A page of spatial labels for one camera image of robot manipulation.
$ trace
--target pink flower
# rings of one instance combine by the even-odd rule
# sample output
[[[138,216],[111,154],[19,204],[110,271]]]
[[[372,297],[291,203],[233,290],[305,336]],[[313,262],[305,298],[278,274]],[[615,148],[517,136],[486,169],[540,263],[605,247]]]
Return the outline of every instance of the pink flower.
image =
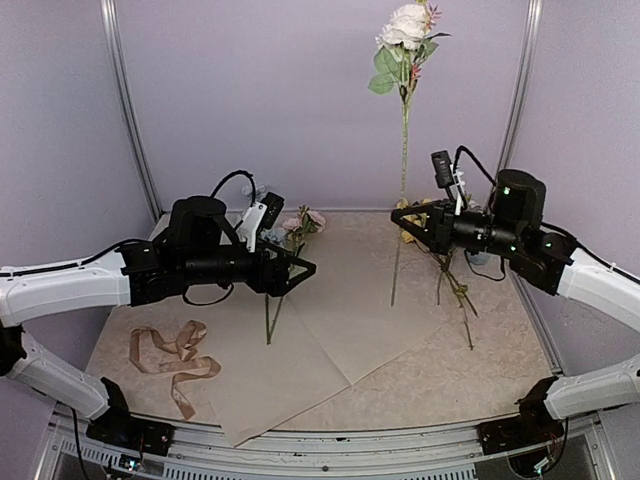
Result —
[[[315,210],[309,210],[307,211],[307,214],[309,215],[309,218],[311,218],[311,220],[313,220],[313,222],[318,226],[318,233],[323,231],[325,226],[327,225],[327,221],[325,220],[325,218]]]
[[[300,221],[300,217],[287,218],[282,223],[282,228],[289,232],[293,232],[300,227],[302,227],[302,221]]]

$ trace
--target lavender backdrop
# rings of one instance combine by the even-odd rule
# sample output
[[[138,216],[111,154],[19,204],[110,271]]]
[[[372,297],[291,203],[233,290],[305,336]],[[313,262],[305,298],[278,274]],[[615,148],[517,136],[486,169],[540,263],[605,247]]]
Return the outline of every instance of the lavender backdrop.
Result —
[[[164,208],[239,167],[289,207],[389,208],[400,193],[397,93],[367,90],[374,37],[408,0],[138,0],[118,17],[142,139]],[[439,2],[449,32],[413,100],[409,192],[441,195],[429,154],[467,144],[495,170],[526,0]],[[488,185],[466,168],[481,200]],[[244,201],[239,188],[225,198]]]
[[[0,2],[0,265],[77,258],[148,234],[108,61],[97,0]],[[26,329],[82,368],[106,313]],[[0,379],[0,405],[0,477],[24,480],[52,402]]]
[[[640,275],[638,2],[545,2],[512,166],[547,184],[545,219]],[[534,292],[567,373],[640,352],[640,335],[575,302]],[[602,414],[622,479],[640,471],[640,407]]]

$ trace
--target black cable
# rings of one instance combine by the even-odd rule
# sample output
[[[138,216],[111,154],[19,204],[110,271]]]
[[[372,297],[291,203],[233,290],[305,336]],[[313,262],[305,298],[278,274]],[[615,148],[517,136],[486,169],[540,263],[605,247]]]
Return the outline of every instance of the black cable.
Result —
[[[247,172],[246,170],[236,170],[235,172],[231,172],[229,175],[227,175],[226,177],[224,177],[222,180],[220,180],[220,183],[218,183],[218,185],[216,186],[216,188],[213,189],[213,192],[211,192],[211,198],[214,198],[218,192],[220,191],[220,189],[232,178],[234,177],[238,177],[238,176],[243,176],[243,177],[247,177],[249,179],[249,182],[251,183],[251,205],[255,205],[256,203],[256,199],[258,197],[258,192],[256,189],[256,182],[253,181],[253,175],[249,172]]]
[[[455,156],[455,159],[453,161],[453,171],[456,172],[458,170],[458,162],[460,161],[460,155],[462,154],[462,152],[464,152],[467,155],[469,155],[469,158],[471,158],[471,160],[473,160],[473,163],[475,163],[476,166],[480,169],[480,171],[484,174],[484,176],[487,177],[487,180],[489,180],[491,182],[491,185],[493,185],[495,187],[496,186],[495,179],[482,166],[482,163],[480,163],[480,160],[478,160],[476,158],[476,156],[473,154],[473,152],[471,150],[469,150],[467,147],[465,147],[464,145],[460,145],[458,147],[458,149],[456,150],[456,156]]]
[[[552,471],[554,468],[556,468],[559,464],[560,464],[560,460],[562,459],[562,455],[564,455],[564,451],[567,447],[567,440],[569,439],[569,419],[567,418],[564,422],[564,439],[562,440],[562,446],[560,447],[560,453],[558,454],[558,456],[556,457],[556,459],[553,461],[553,463],[549,466],[549,468],[547,468],[546,470],[543,470],[542,474],[546,475],[547,473],[549,473],[550,471]]]
[[[541,225],[545,228],[548,228],[549,230],[554,230],[558,233],[563,234],[564,236],[566,236],[567,238],[569,238],[570,240],[573,240],[576,243],[576,246],[578,246],[579,248],[581,248],[582,250],[584,250],[584,253],[586,253],[587,255],[589,255],[591,258],[593,258],[596,262],[602,264],[603,266],[611,269],[612,271],[614,271],[615,273],[617,273],[618,275],[623,276],[624,278],[626,278],[627,280],[632,281],[635,284],[640,285],[640,279],[634,277],[633,275],[631,275],[630,273],[625,272],[624,270],[620,270],[618,267],[614,267],[612,266],[609,262],[607,262],[606,260],[603,260],[601,257],[599,257],[598,255],[596,255],[595,253],[593,253],[591,250],[589,250],[589,248],[587,248],[583,243],[581,243],[574,235],[572,235],[571,233],[567,232],[564,228],[560,228],[556,225],[553,225],[551,223],[546,223],[546,222],[542,222]]]
[[[73,434],[76,438],[76,453],[78,454],[78,462],[80,463],[80,470],[82,470],[82,475],[85,480],[91,480],[89,475],[87,475],[87,469],[84,465],[84,460],[82,459],[82,449],[80,448],[80,434],[78,433],[78,414],[75,409],[71,409],[71,414],[73,415]]]
[[[464,252],[464,258],[467,261],[467,265],[469,265],[469,270],[471,270],[471,273],[473,273],[474,275],[477,275],[477,276],[482,277],[482,278],[486,278],[486,279],[491,280],[493,282],[501,282],[505,278],[507,278],[507,274],[506,274],[506,272],[504,270],[504,257],[500,257],[500,271],[502,272],[502,277],[500,277],[500,278],[492,277],[490,275],[485,275],[484,273],[480,273],[480,272],[475,271],[473,269],[473,265],[471,264],[471,261],[469,260],[469,255],[468,255],[468,253],[466,251]]]
[[[129,245],[129,244],[141,243],[141,242],[144,242],[144,240],[139,240],[137,238],[130,238],[128,240],[122,240],[121,242],[114,243],[109,248],[105,248],[100,253],[97,253],[92,257],[89,257],[89,258],[87,258],[85,260],[82,260],[81,262],[65,263],[65,264],[56,265],[56,266],[53,266],[53,267],[32,268],[30,270],[20,270],[20,271],[13,272],[13,273],[0,273],[0,278],[24,277],[26,275],[37,275],[37,274],[40,274],[40,273],[59,272],[61,270],[70,270],[72,268],[85,267],[85,266],[89,265],[90,263],[93,263],[96,260],[101,259],[107,253],[112,252],[112,251],[114,251],[114,250],[116,250],[116,249],[118,249],[120,247],[123,247],[125,245]]]
[[[209,302],[209,303],[195,303],[195,302],[192,302],[187,297],[187,292],[184,292],[182,294],[182,301],[184,303],[186,303],[187,305],[191,305],[192,307],[210,307],[211,305],[217,305],[218,303],[224,302],[227,298],[229,298],[231,296],[231,294],[233,293],[233,289],[234,288],[235,288],[235,285],[232,283],[231,285],[229,285],[229,291],[227,293],[225,293],[224,296],[222,296],[221,298],[219,298],[218,300],[216,300],[214,302]]]

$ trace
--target ribbon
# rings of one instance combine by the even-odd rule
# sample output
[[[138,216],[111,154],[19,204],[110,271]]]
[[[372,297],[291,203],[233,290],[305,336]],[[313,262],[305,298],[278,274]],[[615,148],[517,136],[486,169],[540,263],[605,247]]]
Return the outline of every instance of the ribbon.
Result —
[[[140,361],[140,338],[143,334],[149,333],[153,345],[167,353],[177,355],[180,360],[173,362],[163,362],[153,367],[147,367]],[[182,382],[190,380],[200,380],[205,378],[213,378],[220,373],[222,367],[212,357],[194,358],[198,353],[196,345],[202,341],[207,335],[207,327],[204,323],[189,320],[184,328],[178,334],[173,342],[167,342],[160,332],[155,328],[140,327],[131,332],[131,344],[129,349],[129,360],[142,373],[157,374],[167,372],[183,372],[173,376],[171,380],[171,398],[176,403],[185,420],[189,420],[196,414],[195,409],[180,391],[178,385]],[[184,373],[185,370],[193,370],[196,368],[208,368],[208,371],[202,375],[193,373]]]

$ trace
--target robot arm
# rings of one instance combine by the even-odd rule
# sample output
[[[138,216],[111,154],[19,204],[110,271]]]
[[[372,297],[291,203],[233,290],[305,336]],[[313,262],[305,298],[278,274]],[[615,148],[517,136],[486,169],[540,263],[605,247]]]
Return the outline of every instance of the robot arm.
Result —
[[[462,247],[499,255],[531,285],[594,307],[640,332],[640,279],[602,261],[568,232],[542,222],[542,182],[526,172],[502,170],[484,212],[460,211],[449,191],[457,186],[464,193],[454,175],[459,154],[460,149],[453,167],[447,152],[432,155],[438,186],[448,190],[449,199],[394,210],[394,223],[438,254]],[[427,217],[424,225],[405,218],[415,214]],[[584,375],[547,378],[520,401],[516,433],[521,443],[502,443],[508,449],[545,441],[562,434],[561,419],[634,402],[640,402],[640,355]],[[490,430],[495,438],[500,429]]]
[[[42,347],[22,324],[97,306],[144,305],[182,295],[193,285],[286,295],[315,273],[315,265],[259,239],[284,201],[269,193],[232,227],[226,206],[212,197],[178,200],[169,226],[151,241],[120,242],[88,259],[0,269],[0,375],[76,410],[92,421],[87,434],[107,443],[166,454],[172,427],[132,418],[119,387],[72,367]],[[223,242],[223,234],[228,243]],[[301,267],[291,276],[291,267]]]

